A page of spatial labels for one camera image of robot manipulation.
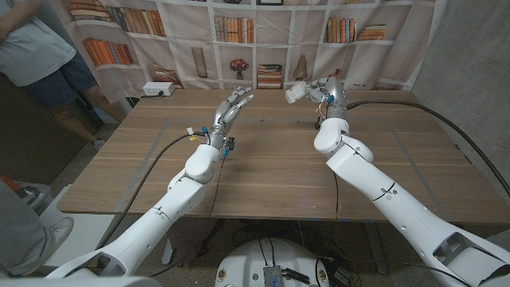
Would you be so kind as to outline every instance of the power strip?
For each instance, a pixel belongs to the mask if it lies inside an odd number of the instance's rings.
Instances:
[[[175,86],[171,82],[147,82],[143,86],[145,96],[171,96],[174,90]]]

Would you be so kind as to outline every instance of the black cable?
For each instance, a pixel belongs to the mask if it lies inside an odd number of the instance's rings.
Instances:
[[[477,154],[484,160],[485,164],[487,164],[488,168],[496,176],[497,180],[501,183],[501,185],[503,186],[507,195],[510,196],[510,186],[504,180],[503,176],[497,170],[497,168],[494,166],[494,164],[492,164],[491,160],[488,159],[488,157],[485,155],[485,153],[477,146],[476,143],[473,142],[473,140],[471,140],[471,138],[464,131],[462,131],[456,124],[452,123],[450,120],[446,119],[444,116],[438,114],[437,112],[431,110],[430,108],[427,108],[426,106],[424,106],[422,104],[417,104],[417,103],[404,101],[404,100],[361,100],[361,101],[357,101],[352,104],[348,104],[347,110],[358,107],[362,104],[401,104],[401,105],[419,108],[422,111],[428,112],[432,116],[437,117],[439,120],[442,120],[443,122],[445,122],[445,124],[448,124],[451,128],[453,128],[455,130],[455,132],[458,132],[459,135],[461,135],[464,138],[464,140],[467,141],[468,144],[477,152]]]
[[[113,233],[115,232],[115,230],[117,230],[117,228],[119,227],[120,225],[120,222],[122,222],[122,220],[124,219],[124,217],[126,217],[126,214],[127,212],[129,211],[129,209],[131,208],[131,205],[133,205],[133,202],[135,201],[136,199],[136,196],[138,195],[138,193],[140,192],[140,189],[142,188],[142,185],[143,183],[145,183],[145,180],[147,179],[147,177],[149,176],[149,174],[151,173],[152,171],[152,168],[154,168],[154,166],[156,165],[156,163],[158,162],[159,158],[161,157],[161,155],[163,155],[163,153],[165,153],[165,151],[167,151],[168,148],[170,148],[171,146],[173,146],[175,143],[177,143],[178,141],[182,140],[182,139],[185,139],[186,137],[188,136],[192,136],[192,135],[198,135],[198,133],[193,133],[193,134],[185,134],[185,135],[182,135],[180,137],[178,137],[177,139],[173,140],[171,143],[169,143],[163,150],[161,150],[159,152],[159,154],[156,156],[156,158],[154,159],[154,161],[152,161],[152,164],[151,166],[149,167],[149,169],[147,169],[147,171],[145,172],[145,175],[143,176],[142,180],[140,181],[140,183],[138,184],[138,187],[135,189],[135,193],[133,194],[133,196],[131,197],[131,199],[129,200],[129,203],[127,204],[126,208],[124,209],[124,211],[122,212],[122,214],[120,215],[120,218],[115,222],[115,225],[110,229],[110,232],[108,232],[108,235],[101,241],[101,243],[98,245],[98,247],[96,248],[97,250],[99,248],[102,248],[106,245],[106,242],[108,242],[108,240],[110,239],[110,237],[113,235]]]
[[[269,264],[268,264],[268,261],[265,260],[264,250],[262,249],[261,238],[258,238],[258,245],[261,247],[262,257],[264,258],[264,261],[265,261],[265,267],[268,267]]]
[[[216,192],[214,193],[214,199],[213,199],[213,206],[210,208],[210,211],[209,211],[209,214],[207,215],[207,218],[206,218],[206,223],[204,223],[204,227],[202,228],[202,232],[200,233],[200,237],[199,238],[202,238],[202,236],[204,235],[204,232],[206,232],[206,224],[207,224],[207,219],[210,218],[210,215],[213,214],[213,209],[214,209],[214,204],[216,203],[216,196],[218,195],[218,189],[220,187],[220,177],[222,177],[222,170],[223,170],[223,164],[225,163],[225,158],[223,158],[222,160],[222,165],[220,166],[220,172],[218,174],[218,185],[216,186]],[[156,277],[160,274],[163,274],[165,273],[166,271],[174,268],[182,259],[186,258],[186,256],[188,256],[189,254],[191,253],[191,250],[188,251],[185,255],[183,255],[179,260],[175,261],[174,264],[168,266],[167,268],[161,270],[161,271],[158,271],[152,275],[149,275],[149,277]]]
[[[316,260],[316,281],[317,281],[317,286],[320,287],[320,282],[319,282],[319,274],[318,274],[318,269],[317,269],[317,266],[319,265],[319,258],[317,258]]]
[[[338,179],[336,179],[336,173],[333,171],[333,176],[335,177],[335,185],[336,185],[336,215],[335,222],[338,221],[338,197],[339,197],[339,188],[338,188]]]
[[[271,238],[269,238],[269,242],[271,243],[271,253],[273,254],[273,267],[275,267],[277,265],[277,263],[275,262],[274,260],[274,246],[273,246],[273,240],[271,240]]]

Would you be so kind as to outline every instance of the printed backdrop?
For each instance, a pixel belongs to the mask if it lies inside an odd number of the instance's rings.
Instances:
[[[142,96],[148,81],[290,88],[332,75],[347,90],[410,90],[446,2],[225,1],[51,3],[115,102]],[[240,72],[230,68],[235,59]]]

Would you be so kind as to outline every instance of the robotic arm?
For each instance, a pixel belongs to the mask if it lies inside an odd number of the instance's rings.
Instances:
[[[233,149],[233,138],[226,140],[233,121],[253,95],[241,98],[250,88],[237,88],[218,106],[206,144],[198,146],[184,169],[169,183],[167,193],[114,242],[73,259],[55,269],[46,278],[126,277],[132,275],[168,229],[181,216],[195,208],[204,198],[205,186],[214,178],[212,164],[220,159],[221,150]],[[106,266],[99,273],[87,267],[101,261]]]
[[[300,82],[286,93],[289,103],[304,95],[316,103],[328,102],[314,141],[328,158],[326,164],[367,196],[428,266],[453,276],[433,273],[444,286],[510,285],[508,251],[440,219],[372,164],[371,150],[349,136],[347,96],[335,78]]]

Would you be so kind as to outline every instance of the vase with flowers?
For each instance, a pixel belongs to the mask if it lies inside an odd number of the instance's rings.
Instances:
[[[242,71],[246,70],[248,67],[248,63],[246,63],[243,59],[235,59],[230,62],[230,69],[237,72],[237,80],[244,79],[242,76]]]

